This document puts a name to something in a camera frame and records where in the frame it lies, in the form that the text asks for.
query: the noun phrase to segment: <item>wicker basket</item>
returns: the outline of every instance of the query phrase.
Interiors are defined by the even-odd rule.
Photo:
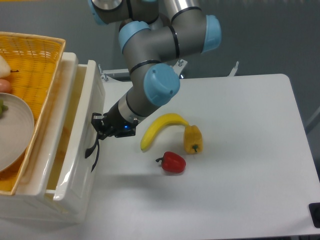
[[[37,138],[48,99],[52,93],[55,75],[66,41],[59,38],[0,32],[0,55],[13,72],[6,77],[12,85],[12,94],[23,99],[34,116],[34,132],[23,154],[14,164],[0,172],[0,195],[14,195],[24,174]]]

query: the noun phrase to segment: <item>white plate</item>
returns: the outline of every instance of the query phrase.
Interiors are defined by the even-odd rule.
[[[19,97],[0,93],[8,110],[0,116],[0,171],[13,164],[26,150],[34,132],[30,107]]]

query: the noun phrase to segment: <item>light blue joint cap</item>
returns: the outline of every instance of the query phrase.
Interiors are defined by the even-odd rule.
[[[124,47],[126,43],[129,41],[129,39],[143,29],[150,30],[149,25],[144,21],[132,21],[124,25],[123,28],[121,28],[119,32],[119,43],[120,43],[122,53],[124,52]]]
[[[144,76],[144,93],[158,107],[167,104],[180,89],[180,79],[172,67],[158,63],[150,67]]]
[[[219,47],[222,39],[221,27],[214,15],[206,16],[206,32],[202,53]]]
[[[93,18],[95,20],[95,22],[98,24],[98,25],[107,25],[104,21],[102,21],[102,19],[98,16],[95,8],[94,8],[94,5],[92,3],[92,0],[88,0],[88,4],[89,4],[89,7],[91,9],[91,12],[92,12],[92,15],[93,15]]]

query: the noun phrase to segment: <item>banana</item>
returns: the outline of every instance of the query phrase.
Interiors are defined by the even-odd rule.
[[[189,123],[176,113],[167,113],[158,117],[143,135],[140,143],[141,150],[147,150],[158,133],[168,125],[183,125],[186,127]]]

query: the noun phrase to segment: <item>red bell pepper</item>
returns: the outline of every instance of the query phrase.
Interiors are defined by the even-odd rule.
[[[167,151],[164,153],[163,157],[155,160],[157,163],[162,161],[161,167],[163,170],[170,173],[182,173],[186,167],[186,161],[178,154]]]

